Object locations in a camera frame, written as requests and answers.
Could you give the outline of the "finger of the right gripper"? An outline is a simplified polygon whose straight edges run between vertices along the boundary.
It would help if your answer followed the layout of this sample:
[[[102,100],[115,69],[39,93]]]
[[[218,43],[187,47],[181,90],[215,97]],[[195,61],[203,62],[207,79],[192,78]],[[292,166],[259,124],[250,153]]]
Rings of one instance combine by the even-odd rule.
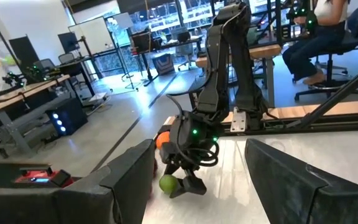
[[[198,195],[204,195],[206,193],[206,186],[204,182],[195,176],[192,170],[185,170],[186,177],[183,179],[183,186],[186,192]]]
[[[183,179],[178,179],[173,175],[179,168],[175,164],[168,164],[165,168],[165,193],[170,198],[178,197],[186,192],[183,186]]]

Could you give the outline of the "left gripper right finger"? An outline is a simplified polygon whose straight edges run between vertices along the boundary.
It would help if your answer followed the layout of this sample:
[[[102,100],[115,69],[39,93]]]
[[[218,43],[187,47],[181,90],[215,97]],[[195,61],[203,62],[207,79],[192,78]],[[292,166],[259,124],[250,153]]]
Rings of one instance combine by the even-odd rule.
[[[256,139],[246,164],[270,223],[358,223],[358,184]]]

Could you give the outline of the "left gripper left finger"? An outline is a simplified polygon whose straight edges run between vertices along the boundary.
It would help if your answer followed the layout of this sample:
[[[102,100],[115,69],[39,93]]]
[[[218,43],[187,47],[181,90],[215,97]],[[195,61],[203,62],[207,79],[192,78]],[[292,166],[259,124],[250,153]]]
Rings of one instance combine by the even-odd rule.
[[[154,152],[146,139],[86,177],[48,164],[0,162],[0,223],[141,223]]]

